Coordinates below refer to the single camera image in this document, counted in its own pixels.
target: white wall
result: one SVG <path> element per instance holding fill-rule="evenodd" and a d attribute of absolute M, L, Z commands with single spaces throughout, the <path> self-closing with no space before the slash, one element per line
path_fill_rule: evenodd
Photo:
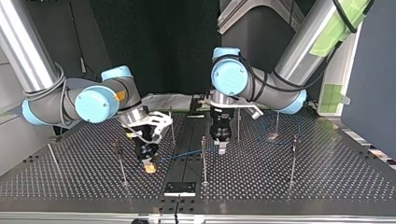
<path fill-rule="evenodd" d="M 50 126 L 34 126 L 23 117 L 6 113 L 23 99 L 21 84 L 0 49 L 0 175 L 42 148 L 53 135 Z"/>

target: light blue joint cap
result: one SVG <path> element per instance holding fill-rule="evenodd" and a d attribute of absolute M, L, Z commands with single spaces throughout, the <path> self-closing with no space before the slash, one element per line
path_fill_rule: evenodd
<path fill-rule="evenodd" d="M 50 125 L 50 124 L 42 121 L 41 119 L 38 119 L 35 116 L 35 114 L 30 109 L 28 100 L 24 100 L 23 103 L 22 103 L 22 114 L 25 117 L 25 119 L 31 124 L 34 124 L 34 125 Z"/>
<path fill-rule="evenodd" d="M 237 95 L 248 84 L 248 71 L 235 59 L 221 60 L 213 67 L 212 84 L 223 94 Z"/>
<path fill-rule="evenodd" d="M 277 111 L 283 114 L 295 114 L 299 112 L 300 109 L 303 107 L 305 100 L 306 100 L 306 90 L 300 91 L 300 95 L 293 103 Z"/>
<path fill-rule="evenodd" d="M 77 96 L 75 105 L 79 116 L 90 123 L 100 123 L 110 119 L 120 109 L 116 93 L 104 86 L 91 86 L 85 89 Z"/>
<path fill-rule="evenodd" d="M 226 54 L 233 54 L 235 56 L 238 56 L 240 51 L 241 50 L 239 50 L 238 48 L 215 48 L 213 50 L 212 60 Z"/>
<path fill-rule="evenodd" d="M 132 77 L 132 73 L 129 70 L 128 66 L 123 65 L 102 72 L 101 77 L 103 81 L 106 81 L 114 77 Z"/>

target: perforated metal table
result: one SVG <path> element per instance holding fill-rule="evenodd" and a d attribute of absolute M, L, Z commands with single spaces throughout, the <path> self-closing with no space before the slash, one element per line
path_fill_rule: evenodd
<path fill-rule="evenodd" d="M 141 216 L 174 222 L 175 215 L 179 220 L 235 222 L 272 218 L 292 222 L 311 216 L 317 222 L 330 220 L 329 216 L 344 222 L 367 217 L 386 217 L 369 220 L 387 223 L 396 220 L 396 173 L 330 121 L 309 108 L 298 115 L 280 115 L 278 138 L 271 140 L 275 112 L 264 111 L 258 120 L 241 114 L 240 141 L 235 116 L 233 139 L 226 154 L 219 155 L 208 132 L 207 114 L 204 119 L 189 119 L 175 113 L 176 143 L 168 132 L 153 175 L 144 173 L 133 142 L 115 120 L 86 124 L 53 146 L 62 175 L 43 148 L 0 177 L 0 220 L 16 216 L 53 220 L 66 218 L 64 213 L 81 220 L 117 217 L 121 221 Z M 295 134 L 301 150 L 290 182 Z M 202 136 L 207 186 L 202 185 L 203 160 L 197 153 Z M 128 188 L 122 185 L 113 153 L 116 138 L 125 151 Z M 185 156 L 175 157 L 182 153 Z M 164 197 L 168 182 L 195 182 L 196 196 Z"/>

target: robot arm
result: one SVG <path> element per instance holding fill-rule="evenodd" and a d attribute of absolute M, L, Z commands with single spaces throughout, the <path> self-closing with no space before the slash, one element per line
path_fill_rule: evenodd
<path fill-rule="evenodd" d="M 102 73 L 102 83 L 69 90 L 62 67 L 48 55 L 23 0 L 0 1 L 0 46 L 21 83 L 26 100 L 23 115 L 35 125 L 68 125 L 117 118 L 136 144 L 136 154 L 148 172 L 172 120 L 160 112 L 145 111 L 127 66 Z"/>
<path fill-rule="evenodd" d="M 342 41 L 356 33 L 355 27 L 373 2 L 316 1 L 275 69 L 269 73 L 250 66 L 237 48 L 214 49 L 211 78 L 216 90 L 210 102 L 211 115 L 214 115 L 211 131 L 213 129 L 214 140 L 220 141 L 220 148 L 221 142 L 225 145 L 231 138 L 232 108 L 238 107 L 233 99 L 256 102 L 285 114 L 297 113 L 304 105 L 305 89 L 318 78 L 309 84 L 307 80 L 323 60 L 326 63 L 321 69 L 325 70 Z"/>

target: black curtain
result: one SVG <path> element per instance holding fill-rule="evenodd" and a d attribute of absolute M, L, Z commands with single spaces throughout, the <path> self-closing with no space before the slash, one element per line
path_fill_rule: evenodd
<path fill-rule="evenodd" d="M 140 94 L 210 87 L 217 0 L 91 0 L 113 66 L 132 70 Z"/>

